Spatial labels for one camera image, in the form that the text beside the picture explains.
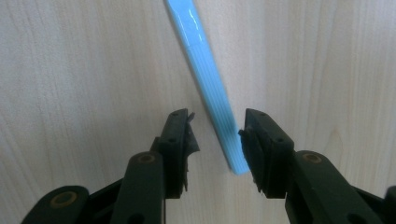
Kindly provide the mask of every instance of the wood grain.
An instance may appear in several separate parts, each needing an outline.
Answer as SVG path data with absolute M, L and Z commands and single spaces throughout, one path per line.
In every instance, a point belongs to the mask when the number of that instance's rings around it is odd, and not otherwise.
M 396 2 L 196 0 L 238 125 L 270 114 L 295 149 L 383 196 L 396 184 Z M 168 223 L 288 223 L 227 167 L 163 0 L 0 1 L 0 222 L 52 189 L 94 192 L 187 107 L 201 152 Z

